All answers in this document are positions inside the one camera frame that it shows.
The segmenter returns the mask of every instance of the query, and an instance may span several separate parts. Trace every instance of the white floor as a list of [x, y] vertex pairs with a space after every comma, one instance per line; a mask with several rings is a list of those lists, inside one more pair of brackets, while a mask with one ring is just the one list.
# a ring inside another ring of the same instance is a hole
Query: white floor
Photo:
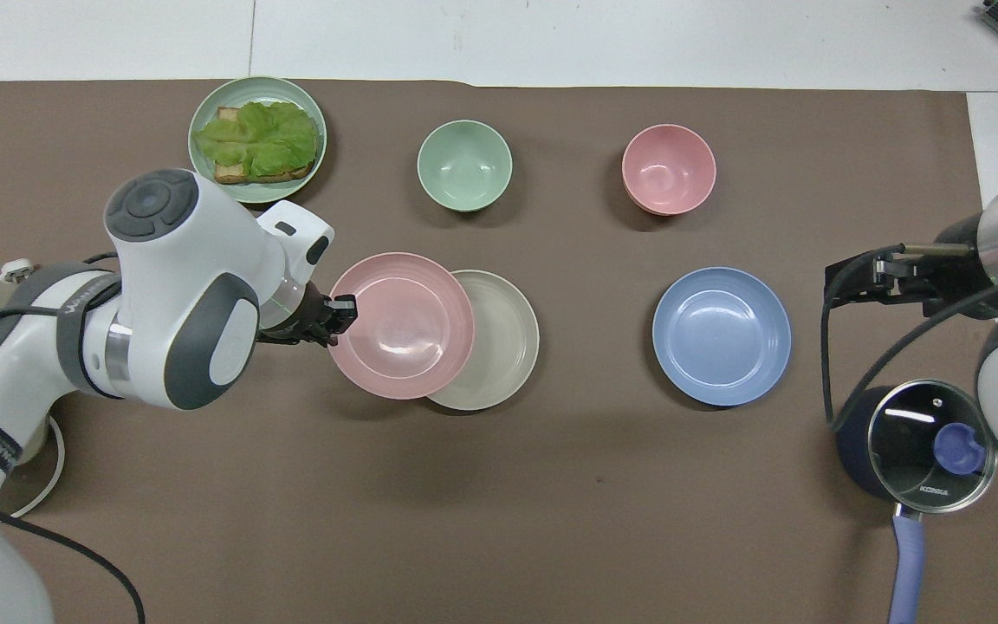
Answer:
[[0, 80], [437, 79], [969, 94], [998, 193], [998, 35], [979, 0], [0, 0]]

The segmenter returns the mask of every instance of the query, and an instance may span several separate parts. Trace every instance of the green bowl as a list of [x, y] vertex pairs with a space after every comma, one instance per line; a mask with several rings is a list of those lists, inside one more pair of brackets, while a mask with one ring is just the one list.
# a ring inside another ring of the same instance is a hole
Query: green bowl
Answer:
[[207, 95], [203, 103], [198, 104], [198, 110], [191, 118], [191, 127], [187, 130], [187, 154], [191, 157], [191, 166], [194, 166], [195, 171], [203, 178], [214, 179], [213, 159], [206, 158], [206, 155], [195, 145], [195, 140], [191, 135], [202, 130], [207, 122], [217, 118], [218, 107], [242, 107], [249, 102], [264, 104], [292, 102], [309, 115], [318, 131], [318, 153], [314, 157], [314, 165], [310, 167], [310, 173], [306, 174], [305, 178], [289, 180], [288, 182], [270, 182], [265, 183], [265, 185], [257, 182], [249, 182], [247, 185], [219, 185], [239, 202], [267, 203], [282, 200], [282, 198], [300, 190], [314, 176], [318, 166], [321, 165], [322, 157], [326, 154], [326, 118], [322, 117], [321, 109], [314, 99], [310, 98], [310, 94], [288, 80], [270, 78], [266, 75], [254, 75], [252, 78], [238, 78], [226, 82], [222, 87], [215, 88], [210, 95]]
[[457, 212], [495, 202], [510, 183], [507, 141], [491, 126], [471, 119], [437, 127], [418, 150], [418, 180], [440, 205]]

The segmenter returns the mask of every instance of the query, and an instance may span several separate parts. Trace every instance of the white cable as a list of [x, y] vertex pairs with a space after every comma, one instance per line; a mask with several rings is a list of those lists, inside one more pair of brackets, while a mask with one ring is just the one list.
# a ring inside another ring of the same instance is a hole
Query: white cable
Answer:
[[29, 513], [48, 496], [49, 492], [52, 492], [52, 487], [56, 485], [56, 482], [60, 481], [60, 473], [64, 470], [64, 436], [60, 434], [60, 426], [56, 424], [55, 419], [49, 416], [49, 426], [52, 426], [52, 435], [56, 439], [56, 470], [52, 471], [52, 478], [49, 479], [47, 485], [44, 486], [44, 490], [36, 495], [29, 504], [25, 505], [22, 509], [16, 510], [15, 513], [10, 514], [11, 517], [23, 517], [23, 515]]

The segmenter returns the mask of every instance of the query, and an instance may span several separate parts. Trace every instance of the gray joint cap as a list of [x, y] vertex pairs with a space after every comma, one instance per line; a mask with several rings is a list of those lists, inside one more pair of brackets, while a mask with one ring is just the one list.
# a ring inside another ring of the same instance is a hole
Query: gray joint cap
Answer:
[[107, 203], [107, 229], [123, 241], [165, 236], [191, 215], [198, 182], [182, 169], [161, 169], [126, 182]]

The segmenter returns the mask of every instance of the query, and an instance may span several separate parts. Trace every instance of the blue plate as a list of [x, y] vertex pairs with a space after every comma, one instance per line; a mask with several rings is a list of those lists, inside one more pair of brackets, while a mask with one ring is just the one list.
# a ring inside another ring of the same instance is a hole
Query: blue plate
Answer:
[[653, 315], [653, 350], [672, 383], [710, 406], [772, 390], [792, 354], [792, 325], [764, 282], [729, 266], [672, 284]]

